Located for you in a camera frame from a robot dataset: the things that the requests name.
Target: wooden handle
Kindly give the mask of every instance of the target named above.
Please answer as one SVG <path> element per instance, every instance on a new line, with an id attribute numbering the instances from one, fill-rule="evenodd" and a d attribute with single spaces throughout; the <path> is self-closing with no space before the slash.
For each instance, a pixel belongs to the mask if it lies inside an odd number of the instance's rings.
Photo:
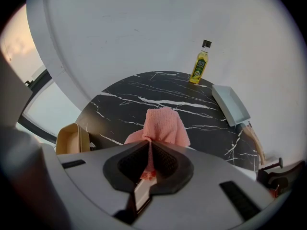
<path id="1" fill-rule="evenodd" d="M 261 165 L 264 165 L 265 163 L 265 158 L 264 158 L 264 152 L 263 152 L 263 148 L 262 145 L 258 139 L 258 137 L 256 136 L 256 133 L 254 131 L 254 129 L 250 126 L 245 126 L 243 128 L 244 133 L 249 136 L 250 138 L 252 138 L 256 144 L 256 151 L 260 156 L 260 160 L 261 160 Z"/>

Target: black marble table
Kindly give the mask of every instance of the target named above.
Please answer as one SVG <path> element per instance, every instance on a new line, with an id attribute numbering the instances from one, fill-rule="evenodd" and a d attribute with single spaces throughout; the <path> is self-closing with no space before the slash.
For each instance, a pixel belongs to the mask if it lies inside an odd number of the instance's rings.
<path id="1" fill-rule="evenodd" d="M 95 150 L 110 148 L 143 128 L 147 109 L 164 106 L 179 113 L 191 148 L 258 170 L 253 140 L 240 126 L 228 125 L 212 97 L 212 83 L 201 79 L 192 84 L 186 73 L 153 71 L 114 83 L 84 108 L 76 122 L 89 132 Z"/>

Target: pink cloth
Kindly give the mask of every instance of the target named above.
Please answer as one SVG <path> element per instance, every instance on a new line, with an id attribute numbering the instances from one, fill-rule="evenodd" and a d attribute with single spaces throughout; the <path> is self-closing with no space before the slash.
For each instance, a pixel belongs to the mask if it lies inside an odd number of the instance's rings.
<path id="1" fill-rule="evenodd" d="M 179 114 L 170 109 L 163 107 L 160 109 L 148 109 L 144 129 L 136 131 L 128 136 L 125 144 L 138 140 L 148 140 L 150 142 L 148 151 L 148 165 L 141 176 L 142 179 L 151 180 L 155 177 L 152 140 L 164 141 L 176 144 L 182 147 L 190 145 L 190 140 Z"/>

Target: white backdrop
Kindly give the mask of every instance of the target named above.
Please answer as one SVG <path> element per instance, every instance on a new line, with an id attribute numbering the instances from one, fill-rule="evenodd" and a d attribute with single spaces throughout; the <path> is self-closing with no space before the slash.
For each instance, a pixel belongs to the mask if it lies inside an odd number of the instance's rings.
<path id="1" fill-rule="evenodd" d="M 212 41 L 203 78 L 230 85 L 267 154 L 306 157 L 306 46 L 278 0 L 27 0 L 36 48 L 83 109 L 100 91 L 154 70 L 191 73 Z"/>

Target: bottle cap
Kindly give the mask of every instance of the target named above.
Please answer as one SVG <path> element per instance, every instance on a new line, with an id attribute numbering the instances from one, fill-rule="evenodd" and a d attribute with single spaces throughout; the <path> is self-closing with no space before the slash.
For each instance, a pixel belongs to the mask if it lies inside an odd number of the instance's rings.
<path id="1" fill-rule="evenodd" d="M 208 47 L 210 48 L 211 46 L 211 42 L 210 41 L 207 41 L 207 40 L 204 40 L 203 43 L 202 43 L 202 47 L 205 48 L 205 47 Z"/>

